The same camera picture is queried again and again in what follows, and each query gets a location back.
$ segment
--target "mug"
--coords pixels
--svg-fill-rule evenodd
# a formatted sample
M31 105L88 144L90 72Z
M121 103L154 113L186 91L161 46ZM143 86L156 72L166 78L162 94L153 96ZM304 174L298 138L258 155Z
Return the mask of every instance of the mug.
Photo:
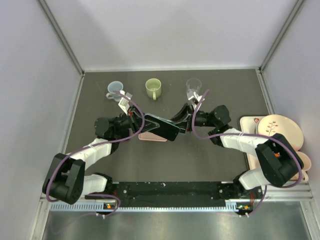
M306 171L302 170L302 178L301 178L301 183L306 183L309 180L309 176L306 173ZM294 175L290 180L298 180L298 175L299 173L297 173L296 175Z
M146 94L149 98L157 100L161 96L161 81L156 78L151 78L145 83Z
M310 160L310 158L305 153L303 153L301 151L297 151L296 154L298 154L299 158L303 162L302 170L304 170L304 171L310 170L310 168L311 168L311 160Z
M116 94L115 91L121 91L124 85L120 81L113 81L108 85L108 93L105 95L107 99L113 99L116 102L120 102L121 96Z

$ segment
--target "black bracket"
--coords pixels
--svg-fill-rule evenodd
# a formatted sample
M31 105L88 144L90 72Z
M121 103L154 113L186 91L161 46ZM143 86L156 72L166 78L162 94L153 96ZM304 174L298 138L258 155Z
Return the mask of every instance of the black bracket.
M48 183L58 164L66 157L58 153L54 156L49 171L42 186L42 192L47 191ZM49 190L49 195L67 204L74 204L80 197L85 179L85 165L82 160L68 158L60 167Z
M217 129L221 129L231 122L229 110L225 105L217 106L209 113L209 117Z
M272 137L288 147L298 160L301 168L304 167L304 163L283 135L276 133ZM282 187L298 172L297 165L293 158L283 147L271 140L266 141L264 144L259 144L255 152L259 159L263 175L276 187Z

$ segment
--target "handle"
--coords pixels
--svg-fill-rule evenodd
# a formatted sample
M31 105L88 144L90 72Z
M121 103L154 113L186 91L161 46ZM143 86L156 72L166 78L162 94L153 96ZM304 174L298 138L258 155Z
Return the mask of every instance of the handle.
M302 179L301 182L306 183L309 181L309 176L305 171L302 171Z
M113 94L110 93L110 92L108 92L105 96L106 96L107 99L114 99L114 98L115 98L115 97L113 96Z

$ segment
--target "white mug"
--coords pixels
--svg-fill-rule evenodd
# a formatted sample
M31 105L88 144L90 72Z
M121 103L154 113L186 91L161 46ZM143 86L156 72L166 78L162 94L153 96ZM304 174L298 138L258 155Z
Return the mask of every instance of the white mug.
M309 181L309 176L308 176L308 174L306 173L306 171L302 170L301 173L302 173L301 182L302 182L302 183L308 182L308 181ZM290 180L298 180L298 177L299 177L299 173L297 173L296 175L294 175Z
M310 158L305 153L303 153L301 151L297 151L296 154L298 154L299 158L303 162L302 170L309 171L310 168L311 168L311 160L310 160Z
M115 91L121 91L124 89L124 85L120 81L113 81L108 85L108 93L105 95L107 99L113 99L116 102L120 102L121 96L116 94Z

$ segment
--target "light blue mug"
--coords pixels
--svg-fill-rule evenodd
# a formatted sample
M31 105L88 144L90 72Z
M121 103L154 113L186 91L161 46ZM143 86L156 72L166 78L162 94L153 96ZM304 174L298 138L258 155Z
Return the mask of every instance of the light blue mug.
M120 81L113 81L108 85L108 93L106 94L107 99L113 99L116 102L120 102L121 96L116 94L115 91L121 91L124 88L124 85Z

